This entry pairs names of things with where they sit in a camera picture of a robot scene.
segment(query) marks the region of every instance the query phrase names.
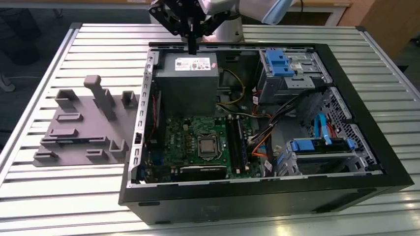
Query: label sticker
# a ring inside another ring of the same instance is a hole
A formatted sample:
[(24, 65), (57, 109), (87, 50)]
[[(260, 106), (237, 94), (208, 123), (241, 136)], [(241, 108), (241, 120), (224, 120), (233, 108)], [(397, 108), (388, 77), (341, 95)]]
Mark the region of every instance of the label sticker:
[(267, 169), (269, 170), (269, 172), (272, 171), (273, 169), (273, 165), (265, 160), (264, 162), (264, 166), (267, 167)]
[(257, 97), (256, 96), (252, 97), (252, 103), (257, 105)]
[(300, 63), (297, 63), (297, 64), (291, 64), (291, 68), (292, 68), (292, 69), (301, 69)]
[(175, 70), (211, 70), (209, 58), (177, 58), (175, 60)]

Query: motherboard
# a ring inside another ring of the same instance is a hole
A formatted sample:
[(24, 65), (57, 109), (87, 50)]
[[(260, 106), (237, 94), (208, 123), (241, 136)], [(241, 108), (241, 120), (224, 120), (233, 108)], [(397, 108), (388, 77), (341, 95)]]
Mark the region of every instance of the motherboard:
[[(152, 176), (157, 182), (195, 181), (200, 180), (197, 173), (220, 175), (225, 179), (260, 177), (260, 161), (252, 159), (247, 152), (245, 142), (231, 140), (240, 135), (229, 135), (231, 132), (241, 132), (245, 138), (252, 134), (251, 119), (248, 117), (191, 117), (168, 118), (165, 127), (165, 148), (163, 152), (151, 152), (149, 164), (153, 166)], [(236, 155), (236, 148), (243, 153)], [(187, 179), (176, 178), (177, 174)]]

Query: ram slot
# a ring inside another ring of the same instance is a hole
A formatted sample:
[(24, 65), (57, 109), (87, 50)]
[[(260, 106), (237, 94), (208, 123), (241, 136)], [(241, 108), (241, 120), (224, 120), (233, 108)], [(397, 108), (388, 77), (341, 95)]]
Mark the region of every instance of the ram slot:
[(243, 129), (240, 126), (240, 119), (229, 116), (225, 119), (225, 129), (228, 137), (232, 173), (240, 174), (243, 171), (245, 171), (245, 165), (248, 162), (247, 147)]

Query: electronic component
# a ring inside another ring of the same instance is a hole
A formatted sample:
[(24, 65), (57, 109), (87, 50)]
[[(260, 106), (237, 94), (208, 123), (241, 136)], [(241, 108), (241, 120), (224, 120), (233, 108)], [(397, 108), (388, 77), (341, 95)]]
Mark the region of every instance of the electronic component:
[(221, 152), (219, 151), (219, 141), (215, 134), (197, 136), (199, 141), (199, 157), (205, 161), (219, 159)]
[(215, 65), (216, 53), (169, 53), (159, 61), (155, 81), (163, 91), (168, 117), (213, 116), (219, 85)]
[(228, 137), (232, 172), (239, 174), (245, 171), (248, 162), (245, 138), (239, 116), (233, 117), (229, 115), (227, 117), (225, 132)]
[(185, 166), (179, 168), (179, 181), (204, 181), (225, 179), (225, 166)]

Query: yellow wire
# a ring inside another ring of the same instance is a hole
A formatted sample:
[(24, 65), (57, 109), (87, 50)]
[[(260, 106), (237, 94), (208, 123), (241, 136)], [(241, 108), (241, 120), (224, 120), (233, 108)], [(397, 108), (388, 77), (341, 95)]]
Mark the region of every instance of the yellow wire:
[(237, 75), (232, 72), (232, 70), (228, 70), (228, 69), (225, 69), (225, 68), (224, 68), (223, 70), (228, 71), (228, 72), (233, 75), (233, 77), (236, 78), (236, 80), (239, 81), (239, 83), (241, 83), (241, 86), (243, 86), (243, 94), (241, 94), (241, 96), (240, 96), (236, 100), (233, 100), (233, 101), (231, 101), (231, 102), (219, 102), (219, 103), (216, 103), (216, 104), (220, 104), (220, 105), (229, 105), (229, 104), (233, 104), (233, 103), (239, 102), (239, 101), (244, 98), (244, 95), (245, 95), (245, 85), (244, 85), (241, 79), (237, 77)]

